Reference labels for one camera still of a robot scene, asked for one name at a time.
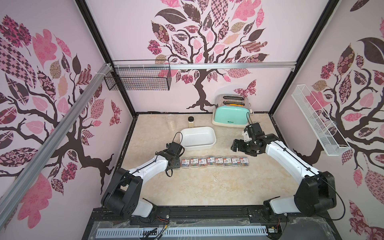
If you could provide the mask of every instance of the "black frame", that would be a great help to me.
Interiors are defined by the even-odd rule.
[[[101,55],[104,58],[104,61],[106,63],[110,63],[114,69],[113,61],[111,59],[111,56],[108,53],[107,47],[101,37],[101,34],[93,20],[93,17],[91,15],[91,12],[85,2],[85,0],[75,0],[100,52]],[[329,0],[324,11],[322,12],[318,22],[316,23],[309,39],[307,40],[304,48],[302,49],[298,59],[297,64],[295,67],[295,70],[291,72],[288,75],[287,80],[285,81],[283,87],[281,88],[274,104],[272,105],[270,111],[268,112],[255,112],[255,113],[268,113],[270,116],[270,119],[275,127],[275,130],[278,134],[278,136],[282,139],[282,141],[285,143],[281,132],[276,125],[276,122],[273,118],[273,114],[275,113],[278,105],[281,103],[282,99],[284,98],[286,92],[288,91],[289,87],[291,86],[293,80],[295,79],[297,73],[299,72],[300,68],[302,67],[303,63],[305,62],[305,59],[307,58],[308,54],[310,53],[313,45],[315,44],[317,38],[319,37],[321,31],[326,26],[327,21],[331,17],[332,13],[335,10],[335,7],[337,6],[339,0]],[[131,126],[129,128],[129,132],[127,134],[127,137],[124,141],[124,145],[122,148],[122,151],[120,153],[119,159],[116,164],[116,169],[121,167],[122,160],[124,159],[124,156],[126,154],[126,151],[128,149],[129,142],[132,137],[132,133],[135,127],[135,124],[137,122],[137,118],[139,114],[170,114],[165,112],[136,112],[134,110],[134,107],[132,105],[132,102],[130,101],[127,92],[124,90],[124,87],[122,85],[121,79],[116,74],[116,83],[119,87],[119,91],[133,117]],[[211,114],[211,113],[172,113],[172,114]],[[220,218],[249,218],[250,222],[256,222],[256,223],[263,223],[264,225],[271,224],[271,222],[266,222],[264,219],[258,217],[256,211],[259,211],[261,209],[262,205],[244,205],[244,206],[158,206],[158,210],[163,210],[169,212],[170,220],[178,220],[178,219],[220,219]],[[123,221],[119,216],[116,216],[112,212],[109,212],[107,216],[101,217],[101,211],[102,208],[96,208],[93,210],[89,222],[87,224],[87,227],[85,229],[83,240],[87,240],[89,233],[92,229],[93,223],[95,221]],[[289,214],[288,219],[295,218],[295,217],[302,217],[302,214]],[[326,219],[327,223],[331,226],[331,228],[334,230],[334,235],[336,239],[341,239],[337,229],[335,228],[335,225],[333,224],[332,220]]]

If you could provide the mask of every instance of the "toaster slot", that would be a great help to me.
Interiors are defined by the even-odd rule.
[[[244,98],[241,96],[224,96],[223,99],[244,101]]]
[[[244,103],[237,101],[223,101],[223,105],[244,106]]]

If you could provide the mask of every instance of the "wall shelf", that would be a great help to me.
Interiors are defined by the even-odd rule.
[[[297,85],[292,97],[328,156],[338,156],[351,149],[336,123],[305,84]]]

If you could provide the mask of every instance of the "mint green toaster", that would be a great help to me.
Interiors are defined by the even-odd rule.
[[[225,127],[245,127],[248,114],[252,113],[246,97],[236,94],[221,94],[216,97],[212,124]]]

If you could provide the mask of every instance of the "white baking dish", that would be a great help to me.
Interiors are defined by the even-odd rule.
[[[192,127],[181,130],[181,145],[186,151],[208,149],[216,143],[215,131],[211,127]]]

